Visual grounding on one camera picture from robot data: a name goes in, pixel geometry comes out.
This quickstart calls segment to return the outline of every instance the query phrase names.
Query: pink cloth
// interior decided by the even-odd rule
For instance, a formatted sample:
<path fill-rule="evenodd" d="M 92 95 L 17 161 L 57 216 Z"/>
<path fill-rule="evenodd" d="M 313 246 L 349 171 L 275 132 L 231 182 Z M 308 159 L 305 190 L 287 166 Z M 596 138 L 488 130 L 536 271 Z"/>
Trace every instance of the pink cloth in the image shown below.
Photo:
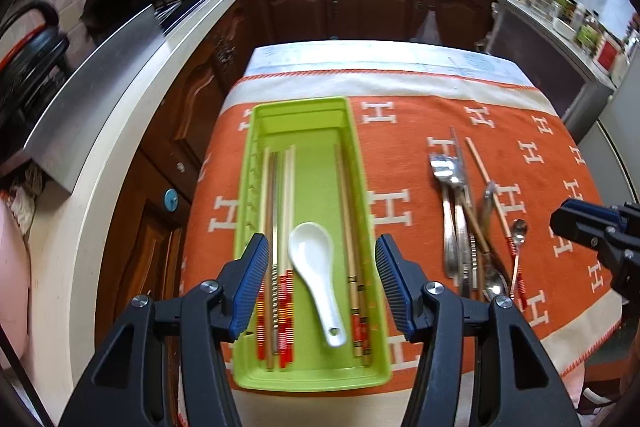
<path fill-rule="evenodd" d="M 28 344 L 27 309 L 30 264 L 27 249 L 14 216 L 0 201 L 0 324 L 18 357 Z M 0 351 L 0 365 L 9 367 Z"/>

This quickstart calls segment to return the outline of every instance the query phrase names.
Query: blue knob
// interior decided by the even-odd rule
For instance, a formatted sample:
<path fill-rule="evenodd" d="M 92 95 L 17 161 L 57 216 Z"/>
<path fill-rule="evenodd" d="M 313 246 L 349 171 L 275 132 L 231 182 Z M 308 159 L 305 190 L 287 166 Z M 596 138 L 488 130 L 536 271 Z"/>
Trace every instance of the blue knob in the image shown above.
<path fill-rule="evenodd" d="M 164 207 L 169 212 L 175 212 L 175 209 L 178 208 L 178 192 L 175 191 L 175 188 L 169 188 L 164 193 Z"/>

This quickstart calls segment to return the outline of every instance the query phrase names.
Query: screw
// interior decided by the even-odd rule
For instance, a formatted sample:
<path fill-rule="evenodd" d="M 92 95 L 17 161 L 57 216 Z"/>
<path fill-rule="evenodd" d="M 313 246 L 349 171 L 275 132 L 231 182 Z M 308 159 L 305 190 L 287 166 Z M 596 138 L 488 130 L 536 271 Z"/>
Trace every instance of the screw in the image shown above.
<path fill-rule="evenodd" d="M 131 299 L 131 304 L 136 308 L 144 308 L 149 304 L 149 297 L 146 295 L 136 295 Z"/>
<path fill-rule="evenodd" d="M 200 283 L 200 289 L 204 291 L 204 293 L 213 293 L 218 288 L 220 288 L 220 284 L 218 284 L 218 281 L 214 281 L 213 279 L 202 281 Z"/>
<path fill-rule="evenodd" d="M 444 286 L 437 281 L 431 281 L 427 283 L 427 291 L 431 295 L 439 295 L 444 292 Z"/>
<path fill-rule="evenodd" d="M 495 303 L 500 306 L 500 308 L 507 309 L 513 306 L 513 301 L 507 297 L 507 295 L 497 295 L 495 296 Z"/>

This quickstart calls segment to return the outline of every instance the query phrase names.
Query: orange tablecloth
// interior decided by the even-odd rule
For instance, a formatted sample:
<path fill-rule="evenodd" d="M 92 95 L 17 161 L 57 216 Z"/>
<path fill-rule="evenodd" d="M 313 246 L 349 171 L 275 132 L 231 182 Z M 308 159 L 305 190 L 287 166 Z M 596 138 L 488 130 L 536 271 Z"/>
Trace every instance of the orange tablecloth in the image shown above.
<path fill-rule="evenodd" d="M 242 79 L 225 102 L 202 168 L 187 231 L 181 290 L 215 277 L 231 259 L 239 172 L 252 107 L 283 98 L 336 95 L 348 96 L 351 102 L 376 235 L 391 233 L 404 256 L 419 263 L 430 279 L 452 285 L 442 269 L 442 200 L 428 153 L 454 154 L 449 131 L 453 125 L 461 140 L 470 136 L 475 142 L 499 185 L 508 221 L 523 217 L 529 223 L 521 256 L 527 285 L 523 312 L 558 371 L 566 374 L 576 367 L 616 328 L 621 305 L 609 288 L 609 273 L 594 252 L 555 237 L 548 226 L 550 213 L 567 197 L 600 201 L 578 148 L 548 100 L 534 87 L 432 73 L 306 71 Z M 464 144 L 463 148 L 472 193 L 478 198 L 484 184 Z M 511 266 L 497 217 L 492 219 L 493 244 Z M 316 418 L 306 420 L 312 425 L 327 421 L 399 425 L 421 346 L 405 342 L 391 317 L 388 329 L 393 364 L 388 384 L 321 394 L 335 400 L 352 397 L 348 402 L 331 402 L 333 412 L 326 410 L 329 404 L 324 401 L 319 412 L 318 402 L 312 405 L 308 395 L 293 396 L 304 399 L 306 406 L 292 401 L 291 395 L 281 400 L 300 409 L 301 418 L 314 408 L 311 414 Z M 463 372 L 468 374 L 462 382 L 461 415 L 467 407 L 465 393 L 470 397 L 472 357 L 472 346 L 466 344 Z M 378 400 L 364 395 L 376 395 Z M 288 418 L 258 414 L 273 404 L 264 402 L 265 396 L 244 392 L 236 398 L 248 425 L 278 425 Z M 350 415 L 347 423 L 331 416 L 352 407 L 360 413 Z"/>

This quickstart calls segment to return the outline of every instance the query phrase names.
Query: green plastic tray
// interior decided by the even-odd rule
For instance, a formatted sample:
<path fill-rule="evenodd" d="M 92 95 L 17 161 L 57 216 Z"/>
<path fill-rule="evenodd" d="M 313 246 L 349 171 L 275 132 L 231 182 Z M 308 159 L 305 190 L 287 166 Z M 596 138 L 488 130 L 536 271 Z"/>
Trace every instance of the green plastic tray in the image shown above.
<path fill-rule="evenodd" d="M 371 364 L 353 356 L 346 251 L 338 194 L 335 144 L 342 144 L 353 197 L 354 224 L 361 252 L 369 305 Z M 265 147 L 283 152 L 296 146 L 293 226 L 315 221 L 334 241 L 334 290 L 340 315 L 348 328 L 347 342 L 329 347 L 322 334 L 311 295 L 294 275 L 294 361 L 285 369 L 267 370 L 257 359 L 255 314 L 248 330 L 233 345 L 233 377 L 240 387 L 265 391 L 338 391 L 382 385 L 391 378 L 386 341 L 386 308 L 375 268 L 372 217 L 360 147 L 351 107 L 345 98 L 316 98 L 257 105 L 252 110 L 244 147 L 238 228 L 234 244 L 239 257 L 258 227 L 262 158 Z"/>

